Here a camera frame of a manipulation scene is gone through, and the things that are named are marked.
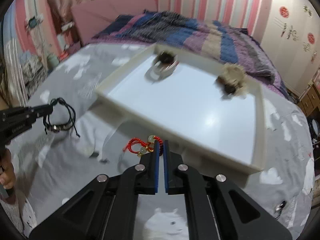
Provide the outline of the person's left hand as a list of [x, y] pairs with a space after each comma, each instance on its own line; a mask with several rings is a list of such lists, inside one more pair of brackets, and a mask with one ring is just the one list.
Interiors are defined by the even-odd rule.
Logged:
[[1, 186], [3, 187], [3, 199], [12, 202], [14, 198], [14, 186], [16, 175], [11, 161], [11, 152], [7, 148], [1, 149]]

